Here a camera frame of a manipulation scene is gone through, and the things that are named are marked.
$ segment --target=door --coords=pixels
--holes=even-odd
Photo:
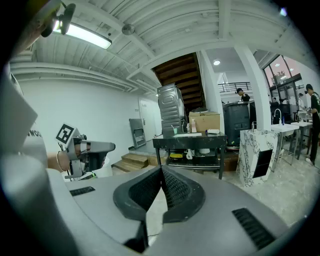
[[[150,141],[156,135],[153,105],[148,100],[140,99],[140,109],[145,141]]]

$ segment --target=marble counter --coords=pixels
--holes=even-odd
[[[268,179],[275,160],[278,135],[278,132],[260,129],[240,131],[236,173],[245,187]]]

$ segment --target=window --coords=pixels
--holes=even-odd
[[[272,69],[277,84],[291,77],[287,65],[281,55],[271,62],[269,66]]]
[[[288,64],[291,75],[295,76],[295,75],[299,74],[300,70],[298,70],[298,68],[297,68],[296,61],[291,58],[285,57],[285,56],[283,56],[283,57],[285,59],[285,62]]]
[[[266,78],[269,82],[269,87],[272,87],[275,85],[275,80],[274,80],[274,76],[272,75],[272,72],[271,72],[271,69],[269,66],[267,66],[265,69],[264,69],[264,72],[265,72],[265,75],[266,75]]]

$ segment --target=white column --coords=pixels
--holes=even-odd
[[[214,69],[205,50],[197,52],[197,58],[199,62],[206,108],[209,111],[220,114],[220,131],[225,133],[224,111],[222,108],[217,76],[215,75]]]
[[[257,127],[259,129],[270,131],[270,103],[264,75],[261,72],[254,55],[247,45],[238,43],[234,45],[234,49],[238,53],[251,83],[256,109]]]

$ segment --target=black table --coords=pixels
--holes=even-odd
[[[201,133],[201,136],[190,136],[187,137],[157,137],[154,138],[153,147],[155,148],[156,158],[158,165],[161,165],[159,149],[167,149],[168,156],[170,155],[170,149],[172,150],[199,150],[199,149],[220,149],[220,166],[219,166],[219,179],[222,179],[222,174],[224,172],[224,160],[225,160],[225,150],[227,146],[227,136],[220,132],[218,134],[206,134],[205,132]]]

